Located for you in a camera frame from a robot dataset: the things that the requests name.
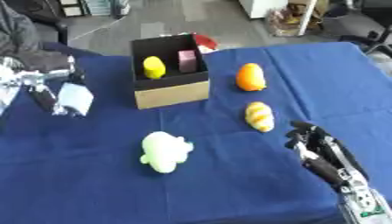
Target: white cabinet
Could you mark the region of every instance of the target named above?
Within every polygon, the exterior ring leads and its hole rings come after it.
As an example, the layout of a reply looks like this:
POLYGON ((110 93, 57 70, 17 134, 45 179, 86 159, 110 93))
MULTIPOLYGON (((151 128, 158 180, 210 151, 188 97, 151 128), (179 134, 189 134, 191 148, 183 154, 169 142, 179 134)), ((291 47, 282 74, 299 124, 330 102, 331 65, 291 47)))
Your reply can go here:
POLYGON ((250 18, 265 18, 269 10, 283 8, 288 0, 240 0, 240 3, 250 18))

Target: box of items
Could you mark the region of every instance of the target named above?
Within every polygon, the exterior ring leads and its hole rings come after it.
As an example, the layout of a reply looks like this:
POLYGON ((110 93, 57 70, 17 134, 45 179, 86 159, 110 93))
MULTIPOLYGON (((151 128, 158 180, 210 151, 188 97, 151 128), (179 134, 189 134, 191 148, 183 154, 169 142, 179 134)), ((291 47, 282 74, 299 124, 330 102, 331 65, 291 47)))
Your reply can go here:
POLYGON ((131 57, 139 109, 208 98, 208 70, 193 35, 134 40, 131 57))

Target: cardboard box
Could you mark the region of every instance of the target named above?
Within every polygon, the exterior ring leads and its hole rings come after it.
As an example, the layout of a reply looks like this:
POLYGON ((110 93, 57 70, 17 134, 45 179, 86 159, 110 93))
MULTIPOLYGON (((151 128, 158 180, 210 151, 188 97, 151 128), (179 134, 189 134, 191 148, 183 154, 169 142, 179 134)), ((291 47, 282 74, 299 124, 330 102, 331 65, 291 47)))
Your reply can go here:
POLYGON ((139 109, 208 98, 208 70, 193 35, 134 40, 131 42, 131 56, 136 105, 139 109), (196 73, 179 71, 179 51, 186 50, 195 51, 196 73), (159 80, 151 80, 144 75, 143 61, 150 56, 159 57, 166 65, 166 75, 159 80))

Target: robotic hand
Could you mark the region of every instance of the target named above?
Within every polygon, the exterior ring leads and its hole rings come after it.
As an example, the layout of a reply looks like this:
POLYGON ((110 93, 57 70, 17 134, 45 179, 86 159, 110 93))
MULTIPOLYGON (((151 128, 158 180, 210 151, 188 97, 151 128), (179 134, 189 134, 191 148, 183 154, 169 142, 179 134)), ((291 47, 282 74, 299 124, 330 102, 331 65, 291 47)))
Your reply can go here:
POLYGON ((287 148, 298 153, 302 165, 339 195, 339 209, 349 224, 392 224, 387 201, 368 185, 368 175, 336 138, 307 122, 292 122, 287 148))
POLYGON ((47 73, 32 71, 24 62, 12 57, 0 57, 0 115, 11 105, 22 87, 27 87, 34 101, 53 115, 85 116, 94 99, 84 85, 84 74, 68 58, 69 67, 47 73), (66 78, 58 97, 45 84, 51 79, 66 78))

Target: yellow toy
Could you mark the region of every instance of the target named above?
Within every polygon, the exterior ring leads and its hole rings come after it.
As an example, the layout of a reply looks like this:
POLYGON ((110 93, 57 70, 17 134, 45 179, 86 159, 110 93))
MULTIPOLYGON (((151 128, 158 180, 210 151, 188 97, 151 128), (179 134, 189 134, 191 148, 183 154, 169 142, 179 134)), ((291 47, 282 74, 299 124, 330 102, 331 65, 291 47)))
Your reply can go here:
POLYGON ((166 74, 166 66, 164 62, 156 56, 148 57, 143 62, 144 75, 147 78, 157 80, 166 74))
POLYGON ((248 105, 245 111, 245 120, 250 126, 261 132, 268 132, 275 127, 272 109, 260 101, 248 105))

